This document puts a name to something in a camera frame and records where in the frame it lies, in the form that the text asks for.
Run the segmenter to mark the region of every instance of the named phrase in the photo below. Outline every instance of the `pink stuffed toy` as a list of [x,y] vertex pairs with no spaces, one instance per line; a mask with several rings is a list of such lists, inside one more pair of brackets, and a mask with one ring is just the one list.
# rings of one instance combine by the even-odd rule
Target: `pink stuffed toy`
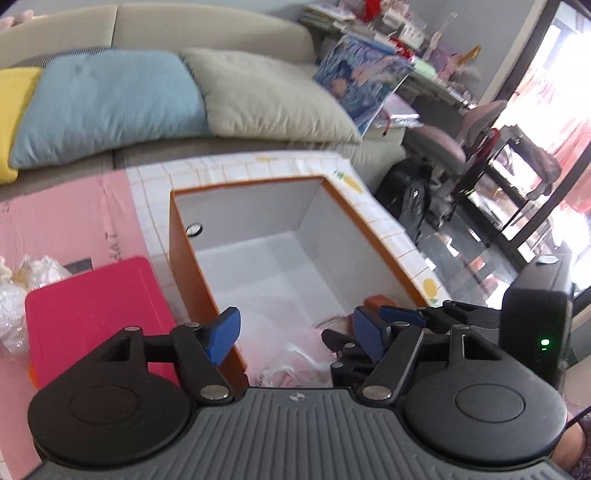
[[33,13],[33,10],[25,10],[22,14],[17,15],[16,17],[0,18],[0,32],[3,30],[7,30],[15,25],[20,25],[21,23],[28,22],[33,18],[35,18],[35,13]]

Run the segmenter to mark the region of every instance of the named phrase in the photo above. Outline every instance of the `book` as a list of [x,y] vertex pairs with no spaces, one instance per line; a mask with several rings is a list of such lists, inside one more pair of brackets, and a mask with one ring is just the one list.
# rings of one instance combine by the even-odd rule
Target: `book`
[[386,98],[413,68],[395,45],[348,34],[322,61],[314,80],[339,101],[365,135]]

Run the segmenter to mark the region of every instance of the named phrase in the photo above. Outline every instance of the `cable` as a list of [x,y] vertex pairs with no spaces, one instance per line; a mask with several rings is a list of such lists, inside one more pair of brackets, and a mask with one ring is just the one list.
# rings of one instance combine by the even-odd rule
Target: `cable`
[[569,428],[571,428],[575,423],[580,422],[583,417],[585,415],[587,415],[589,412],[591,412],[591,405],[588,406],[586,409],[584,409],[583,411],[579,412],[578,415],[573,418],[572,420],[570,420],[569,422],[567,422],[566,427],[564,427],[565,430],[568,430]]

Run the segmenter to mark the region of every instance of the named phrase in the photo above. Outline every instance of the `striped pillow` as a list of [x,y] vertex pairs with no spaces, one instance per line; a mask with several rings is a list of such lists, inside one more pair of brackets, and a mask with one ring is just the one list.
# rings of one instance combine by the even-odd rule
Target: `striped pillow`
[[46,68],[52,60],[60,57],[69,57],[72,55],[96,55],[102,51],[115,50],[114,47],[89,47],[89,48],[74,48],[73,50],[61,51],[59,53],[50,53],[48,55],[40,55],[30,59],[21,60],[15,63],[14,67],[35,67],[38,69]]

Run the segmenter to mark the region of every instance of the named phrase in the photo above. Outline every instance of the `round black pad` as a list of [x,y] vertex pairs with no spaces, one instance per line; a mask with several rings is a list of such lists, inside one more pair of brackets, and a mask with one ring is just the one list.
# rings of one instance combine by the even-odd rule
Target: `round black pad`
[[566,415],[558,392],[514,359],[464,360],[416,383],[404,404],[409,428],[427,446],[480,466],[549,454]]
[[104,468],[169,444],[189,419],[181,389],[147,371],[67,371],[29,406],[35,444],[58,463]]

